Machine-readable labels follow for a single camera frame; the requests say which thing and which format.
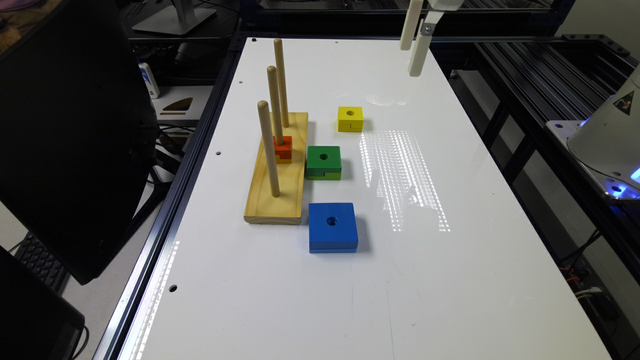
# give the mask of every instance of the red block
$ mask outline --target red block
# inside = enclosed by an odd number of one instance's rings
[[[275,148],[275,153],[278,155],[280,160],[289,160],[284,161],[287,163],[291,162],[291,149],[292,149],[292,138],[291,136],[283,136],[284,144],[278,145],[276,144],[276,137],[273,137],[273,147]]]

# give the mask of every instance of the black monitor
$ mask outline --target black monitor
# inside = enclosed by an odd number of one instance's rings
[[[113,0],[62,0],[0,54],[0,201],[85,284],[126,243],[156,115]]]

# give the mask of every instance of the orange block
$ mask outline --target orange block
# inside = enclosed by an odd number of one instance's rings
[[[273,147],[275,148],[276,153],[276,163],[291,163],[291,149],[292,149],[292,138],[291,136],[283,136],[284,144],[278,145],[276,144],[276,137],[273,137]]]

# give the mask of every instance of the wooden peg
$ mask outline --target wooden peg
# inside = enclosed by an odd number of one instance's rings
[[[273,135],[271,135],[269,104],[264,100],[258,102],[258,115],[260,116],[260,127],[262,128],[264,154],[267,158],[267,171],[269,172],[271,195],[278,197],[280,196],[280,183],[278,182],[278,167],[276,166],[276,154],[273,147]]]
[[[275,67],[269,66],[267,68],[269,95],[271,95],[271,109],[273,113],[273,133],[276,136],[276,144],[280,146],[284,145],[284,140],[282,139],[282,118],[280,114],[280,104],[278,101],[278,79],[276,73],[277,70]]]
[[[276,49],[276,68],[278,69],[278,89],[280,91],[280,110],[282,110],[282,125],[289,127],[289,105],[287,104],[287,83],[284,76],[284,52],[282,40],[273,40]]]

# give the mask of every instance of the wooden base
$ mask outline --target wooden base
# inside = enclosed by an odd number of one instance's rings
[[[289,113],[289,127],[283,129],[283,135],[292,137],[292,160],[290,164],[278,164],[278,197],[271,196],[264,144],[260,141],[244,221],[249,224],[296,225],[302,220],[308,123],[309,114]]]

